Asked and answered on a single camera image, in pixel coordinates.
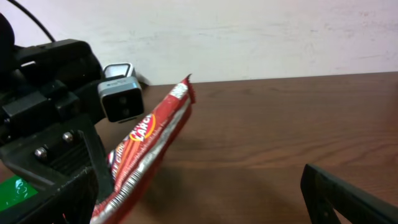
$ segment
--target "wall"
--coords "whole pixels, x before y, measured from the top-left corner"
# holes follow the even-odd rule
[[[19,0],[53,36],[152,84],[398,70],[396,0]],[[6,1],[17,43],[48,42]]]

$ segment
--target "metal bolt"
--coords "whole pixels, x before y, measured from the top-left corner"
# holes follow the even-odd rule
[[[35,156],[40,160],[46,160],[47,159],[47,150],[45,150],[45,148],[43,148],[43,147],[40,147],[35,150]]]
[[[67,142],[67,143],[71,143],[73,141],[73,135],[70,132],[65,132],[62,135],[62,139]]]

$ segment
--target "green object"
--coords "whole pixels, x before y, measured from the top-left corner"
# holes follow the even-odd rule
[[[0,184],[0,211],[23,202],[37,194],[37,191],[18,176],[11,177]]]

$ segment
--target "red snack bag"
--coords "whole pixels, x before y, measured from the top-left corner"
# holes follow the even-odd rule
[[[166,149],[189,118],[194,102],[188,76],[109,154],[115,179],[114,192],[95,206],[90,223],[117,223],[135,205],[153,178]]]

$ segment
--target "brown wooden tabletop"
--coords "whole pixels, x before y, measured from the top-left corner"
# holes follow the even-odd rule
[[[171,88],[150,86],[147,111]],[[398,205],[398,72],[194,89],[192,117],[123,223],[310,223],[306,163]],[[133,126],[96,125],[107,150]]]

